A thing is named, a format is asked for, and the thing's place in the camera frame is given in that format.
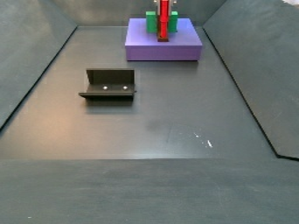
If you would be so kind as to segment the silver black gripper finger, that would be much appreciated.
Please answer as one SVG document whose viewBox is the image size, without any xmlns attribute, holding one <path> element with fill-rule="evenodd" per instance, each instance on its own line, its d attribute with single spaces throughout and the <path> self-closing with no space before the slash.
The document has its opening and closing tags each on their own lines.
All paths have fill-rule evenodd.
<svg viewBox="0 0 299 224">
<path fill-rule="evenodd" d="M 155 5 L 156 5 L 157 16 L 160 16 L 160 0 L 155 0 Z"/>
</svg>

